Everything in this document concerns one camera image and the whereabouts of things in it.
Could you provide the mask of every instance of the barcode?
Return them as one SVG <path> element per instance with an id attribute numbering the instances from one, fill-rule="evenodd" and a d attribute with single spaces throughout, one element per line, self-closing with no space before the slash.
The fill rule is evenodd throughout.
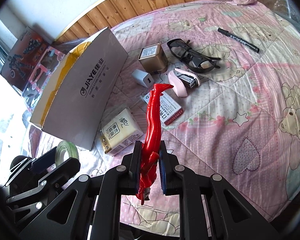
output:
<path id="1" fill-rule="evenodd" d="M 121 150 L 123 150 L 124 149 L 124 147 L 121 145 L 121 144 L 119 144 L 116 148 L 114 148 L 112 151 L 111 151 L 111 153 L 118 153 L 118 152 L 120 152 Z"/>

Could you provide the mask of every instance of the pink flower print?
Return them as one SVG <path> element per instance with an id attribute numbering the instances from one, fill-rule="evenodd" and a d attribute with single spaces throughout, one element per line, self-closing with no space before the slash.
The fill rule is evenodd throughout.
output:
<path id="1" fill-rule="evenodd" d="M 257 106 L 256 105 L 251 105 L 250 112 L 252 112 L 252 113 L 258 112 Z"/>
<path id="2" fill-rule="evenodd" d="M 257 86 L 254 86 L 254 87 L 252 88 L 252 90 L 253 90 L 253 92 L 255 92 L 255 93 L 261 93 L 260 88 L 257 87 Z"/>
<path id="3" fill-rule="evenodd" d="M 225 124 L 225 120 L 226 118 L 224 116 L 217 116 L 217 119 L 215 121 L 213 121 L 213 123 L 215 123 L 217 126 L 223 126 Z"/>
<path id="4" fill-rule="evenodd" d="M 179 125 L 181 131 L 186 131 L 188 126 L 188 122 L 183 122 L 181 125 Z"/>

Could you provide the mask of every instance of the tape roll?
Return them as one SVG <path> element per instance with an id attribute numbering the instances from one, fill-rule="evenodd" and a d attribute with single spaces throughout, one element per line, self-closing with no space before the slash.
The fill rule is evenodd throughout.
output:
<path id="1" fill-rule="evenodd" d="M 56 150 L 56 166 L 71 157 L 79 160 L 77 147 L 71 142 L 61 141 Z"/>

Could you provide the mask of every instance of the label sticker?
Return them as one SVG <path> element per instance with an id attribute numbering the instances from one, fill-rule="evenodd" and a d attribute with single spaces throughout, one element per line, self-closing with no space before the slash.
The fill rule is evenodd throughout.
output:
<path id="1" fill-rule="evenodd" d="M 118 134 L 120 132 L 120 129 L 117 123 L 115 122 L 110 128 L 108 128 L 107 132 L 110 138 L 113 138 L 116 134 Z"/>
<path id="2" fill-rule="evenodd" d="M 155 53 L 157 51 L 157 47 L 158 47 L 158 45 L 154 45 L 154 46 L 143 49 L 140 59 L 143 59 L 144 57 L 149 57 L 149 56 L 155 55 Z"/>

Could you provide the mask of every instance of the screw head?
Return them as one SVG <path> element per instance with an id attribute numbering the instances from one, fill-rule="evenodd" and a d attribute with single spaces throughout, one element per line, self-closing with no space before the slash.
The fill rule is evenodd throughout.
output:
<path id="1" fill-rule="evenodd" d="M 220 174 L 213 174 L 212 179 L 215 181 L 220 181 L 222 180 L 222 176 Z"/>
<path id="2" fill-rule="evenodd" d="M 125 171 L 125 170 L 126 170 L 126 166 L 124 166 L 124 165 L 119 165 L 117 167 L 117 171 Z"/>
<path id="3" fill-rule="evenodd" d="M 35 205 L 35 207 L 36 207 L 37 209 L 41 209 L 41 208 L 42 208 L 42 202 L 38 202 L 38 203 Z"/>
<path id="4" fill-rule="evenodd" d="M 174 168 L 176 171 L 184 171 L 185 170 L 184 166 L 182 166 L 182 165 L 177 165 Z"/>
<path id="5" fill-rule="evenodd" d="M 81 182 L 85 182 L 85 181 L 87 181 L 89 179 L 89 177 L 88 177 L 88 175 L 81 175 L 80 177 L 79 177 L 79 181 L 81 181 Z"/>

